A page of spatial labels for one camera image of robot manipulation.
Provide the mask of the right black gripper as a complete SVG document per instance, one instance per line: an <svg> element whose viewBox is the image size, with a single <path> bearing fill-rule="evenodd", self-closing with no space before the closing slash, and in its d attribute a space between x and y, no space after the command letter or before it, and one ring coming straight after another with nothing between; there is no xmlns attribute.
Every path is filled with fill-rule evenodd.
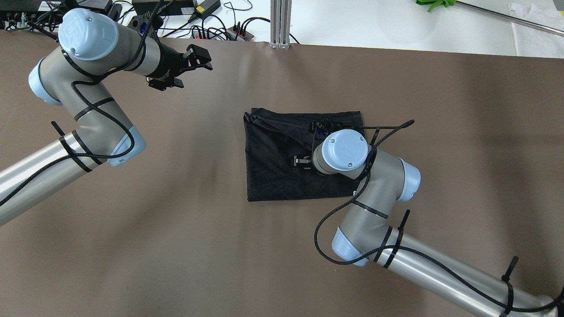
<svg viewBox="0 0 564 317"><path fill-rule="evenodd" d="M298 170L314 170L312 155L298 156L294 155L291 160L291 167Z"/></svg>

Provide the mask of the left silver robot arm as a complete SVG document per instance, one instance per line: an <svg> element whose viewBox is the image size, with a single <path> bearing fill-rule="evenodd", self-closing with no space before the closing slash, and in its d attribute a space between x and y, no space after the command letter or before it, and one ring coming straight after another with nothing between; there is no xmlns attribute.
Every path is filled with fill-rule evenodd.
<svg viewBox="0 0 564 317"><path fill-rule="evenodd" d="M1 224L105 162L119 166L146 147L103 80L118 71L146 78L149 87L183 88L187 71L212 70L205 48L190 44L177 52L111 18L76 8L63 16L59 47L41 59L28 76L38 98L63 106L78 124L59 138L1 172Z"/></svg>

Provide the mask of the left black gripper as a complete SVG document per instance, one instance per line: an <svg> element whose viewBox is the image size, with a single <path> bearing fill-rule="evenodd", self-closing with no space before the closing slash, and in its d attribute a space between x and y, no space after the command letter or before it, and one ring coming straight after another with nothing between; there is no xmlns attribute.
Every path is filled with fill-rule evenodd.
<svg viewBox="0 0 564 317"><path fill-rule="evenodd" d="M167 88L184 88L183 81L178 77L186 71L204 68L213 70L211 57L205 48L190 44L186 51L177 50L165 44L160 44L160 59L156 69L146 76L150 88L164 92Z"/></svg>

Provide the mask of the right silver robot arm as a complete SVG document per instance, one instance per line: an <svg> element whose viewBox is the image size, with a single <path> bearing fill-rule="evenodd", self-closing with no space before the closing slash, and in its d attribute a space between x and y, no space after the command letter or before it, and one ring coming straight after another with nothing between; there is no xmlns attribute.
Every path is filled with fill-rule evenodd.
<svg viewBox="0 0 564 317"><path fill-rule="evenodd" d="M317 224L313 243L320 256L335 265L380 265L479 317L563 315L562 292L554 298L534 296L513 285L510 275L517 257L501 277L494 277L409 236L405 227L410 210L392 225L394 208L417 193L421 173L382 151L380 142L369 143L353 129L323 133L308 158L320 174L359 181L351 199Z"/></svg>

